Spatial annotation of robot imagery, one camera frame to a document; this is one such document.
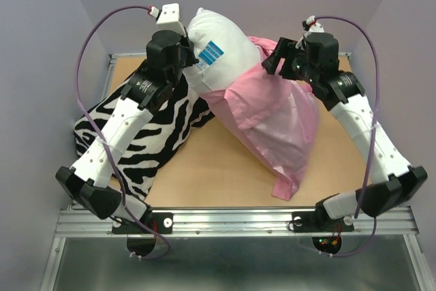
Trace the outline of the white pillow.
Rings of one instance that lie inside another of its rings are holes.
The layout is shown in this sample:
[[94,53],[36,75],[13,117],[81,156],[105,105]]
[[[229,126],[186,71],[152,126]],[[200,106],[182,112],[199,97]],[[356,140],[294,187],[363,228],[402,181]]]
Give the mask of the white pillow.
[[198,8],[187,32],[198,63],[183,74],[200,96],[227,89],[260,62],[258,47],[236,23],[219,13]]

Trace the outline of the pink satin pillowcase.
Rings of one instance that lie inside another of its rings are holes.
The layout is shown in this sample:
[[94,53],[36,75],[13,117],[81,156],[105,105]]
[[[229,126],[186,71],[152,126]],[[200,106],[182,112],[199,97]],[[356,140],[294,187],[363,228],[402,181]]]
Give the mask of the pink satin pillowcase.
[[274,172],[272,196],[288,201],[299,190],[315,143],[319,111],[311,88],[267,74],[256,63],[226,89],[201,97]]

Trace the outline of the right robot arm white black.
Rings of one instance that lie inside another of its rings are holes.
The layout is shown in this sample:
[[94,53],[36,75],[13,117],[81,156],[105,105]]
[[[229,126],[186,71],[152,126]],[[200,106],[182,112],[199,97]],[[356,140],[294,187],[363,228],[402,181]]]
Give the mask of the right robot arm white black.
[[281,37],[262,65],[270,75],[308,83],[368,161],[370,183],[320,200],[305,223],[328,230],[357,212],[377,217],[409,201],[427,180],[426,170],[405,159],[374,122],[375,110],[356,75],[340,70],[339,42],[332,34],[312,32],[299,42]]

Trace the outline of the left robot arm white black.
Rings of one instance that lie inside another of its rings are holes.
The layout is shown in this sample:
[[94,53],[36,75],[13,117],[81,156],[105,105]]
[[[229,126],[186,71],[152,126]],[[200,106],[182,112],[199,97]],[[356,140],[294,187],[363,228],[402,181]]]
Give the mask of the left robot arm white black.
[[68,196],[100,219],[127,219],[136,232],[151,227],[149,206],[109,186],[116,164],[139,131],[170,99],[183,69],[196,63],[185,28],[157,31],[146,45],[146,63],[123,87],[114,112],[87,151],[55,177]]

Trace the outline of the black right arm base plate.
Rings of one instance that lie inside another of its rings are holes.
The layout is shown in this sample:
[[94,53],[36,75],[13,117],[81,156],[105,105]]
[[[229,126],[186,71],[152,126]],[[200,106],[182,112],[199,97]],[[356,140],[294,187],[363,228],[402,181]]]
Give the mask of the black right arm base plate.
[[296,233],[333,233],[353,232],[354,225],[345,223],[344,219],[331,219],[315,211],[297,211],[292,214],[289,227]]

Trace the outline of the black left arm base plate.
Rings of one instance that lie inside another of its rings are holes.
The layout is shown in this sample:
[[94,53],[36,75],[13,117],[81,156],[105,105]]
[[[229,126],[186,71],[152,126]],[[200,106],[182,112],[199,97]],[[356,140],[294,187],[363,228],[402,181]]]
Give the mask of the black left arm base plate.
[[[172,234],[173,213],[171,212],[148,212],[140,218],[140,221],[149,229],[159,234]],[[115,217],[112,223],[113,234],[147,234],[147,231],[136,222],[129,219]]]

